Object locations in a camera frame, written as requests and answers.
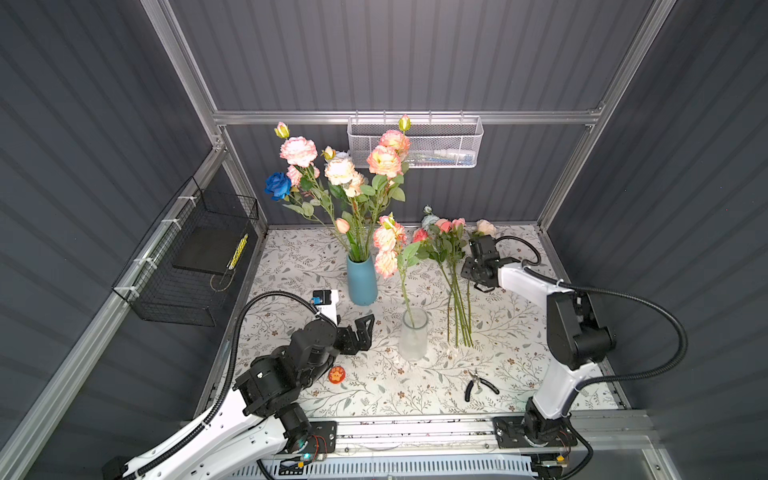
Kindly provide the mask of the small pink rose spray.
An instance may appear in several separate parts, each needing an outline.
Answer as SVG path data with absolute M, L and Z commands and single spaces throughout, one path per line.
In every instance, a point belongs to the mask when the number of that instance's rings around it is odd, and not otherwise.
M 395 220 L 394 215 L 384 215 L 379 218 L 378 228 L 374 231 L 374 246 L 378 249 L 374 260 L 374 268 L 382 278 L 399 275 L 403 300 L 406 308 L 408 325 L 416 327 L 416 321 L 411 309 L 411 301 L 407 292 L 408 270 L 421 261 L 420 243 L 410 242 L 405 227 Z

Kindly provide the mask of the peach peony flower stem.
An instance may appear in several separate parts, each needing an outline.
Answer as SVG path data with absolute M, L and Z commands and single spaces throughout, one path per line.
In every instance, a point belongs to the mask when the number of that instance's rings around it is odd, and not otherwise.
M 382 214 L 388 211 L 392 201 L 406 200 L 403 190 L 405 173 L 409 166 L 406 162 L 411 149 L 411 141 L 407 136 L 412 121 L 408 114 L 402 115 L 397 127 L 387 130 L 378 140 L 367 158 L 369 172 L 373 175 L 371 182 L 364 190 L 367 197 L 367 246 L 373 241 L 373 230 Z

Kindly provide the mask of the blue artificial rose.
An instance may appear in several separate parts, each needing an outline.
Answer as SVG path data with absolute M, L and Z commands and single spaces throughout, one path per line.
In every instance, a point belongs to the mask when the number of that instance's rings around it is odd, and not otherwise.
M 266 180 L 265 192 L 272 200 L 305 220 L 333 229 L 335 212 L 331 194 L 313 174 L 302 175 L 294 184 L 287 173 L 274 173 Z

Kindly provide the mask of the large pink peony flower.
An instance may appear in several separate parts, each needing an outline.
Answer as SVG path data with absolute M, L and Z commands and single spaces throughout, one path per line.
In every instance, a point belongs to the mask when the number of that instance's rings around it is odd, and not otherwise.
M 304 136 L 293 136 L 290 133 L 289 127 L 283 122 L 277 124 L 274 128 L 274 133 L 282 141 L 279 157 L 287 163 L 287 168 L 282 173 L 287 173 L 294 184 L 298 183 L 302 175 L 313 174 L 314 178 L 318 178 L 321 185 L 330 192 L 329 183 L 324 172 L 326 161 L 322 157 L 323 150 L 320 151 L 314 141 Z M 342 209 L 336 205 L 341 204 L 341 202 L 335 198 L 332 198 L 332 201 L 335 215 L 338 215 Z M 332 225 L 332 235 L 341 244 L 335 229 L 334 220 Z

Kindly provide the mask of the clear ribbed glass vase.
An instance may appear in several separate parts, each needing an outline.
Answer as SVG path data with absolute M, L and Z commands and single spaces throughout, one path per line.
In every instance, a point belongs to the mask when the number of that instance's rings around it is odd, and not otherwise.
M 408 361 L 418 361 L 428 349 L 429 315 L 422 309 L 410 307 L 402 316 L 399 353 Z

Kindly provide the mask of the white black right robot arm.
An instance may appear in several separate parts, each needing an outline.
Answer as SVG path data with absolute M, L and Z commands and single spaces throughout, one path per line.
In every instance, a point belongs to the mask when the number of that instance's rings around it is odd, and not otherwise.
M 510 290 L 544 310 L 552 361 L 526 403 L 518 430 L 531 445 L 545 446 L 565 430 L 581 383 L 597 377 L 599 363 L 615 348 L 616 340 L 596 320 L 587 293 L 533 270 L 542 257 L 530 242 L 511 235 L 483 235 L 472 237 L 469 248 L 461 276 L 475 289 Z

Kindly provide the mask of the pink tulip flower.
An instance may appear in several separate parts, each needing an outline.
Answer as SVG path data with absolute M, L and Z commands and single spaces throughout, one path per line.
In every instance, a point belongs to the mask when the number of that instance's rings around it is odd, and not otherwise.
M 364 260 L 364 247 L 356 222 L 337 218 L 334 225 L 338 238 L 347 251 L 348 258 L 353 262 L 362 262 Z

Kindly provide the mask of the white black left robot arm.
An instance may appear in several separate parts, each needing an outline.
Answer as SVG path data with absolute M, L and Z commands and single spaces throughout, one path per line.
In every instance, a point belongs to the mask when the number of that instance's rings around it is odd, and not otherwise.
M 289 344 L 260 356 L 215 404 L 142 455 L 115 457 L 105 479 L 220 479 L 281 452 L 301 450 L 311 424 L 300 393 L 325 377 L 340 355 L 370 349 L 375 318 L 352 327 L 324 316 L 295 331 Z

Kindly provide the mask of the teal ceramic vase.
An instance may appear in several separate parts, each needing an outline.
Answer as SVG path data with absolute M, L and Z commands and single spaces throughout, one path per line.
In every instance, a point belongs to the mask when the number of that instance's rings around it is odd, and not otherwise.
M 378 296 L 373 259 L 356 262 L 347 259 L 347 283 L 350 300 L 358 306 L 373 304 Z

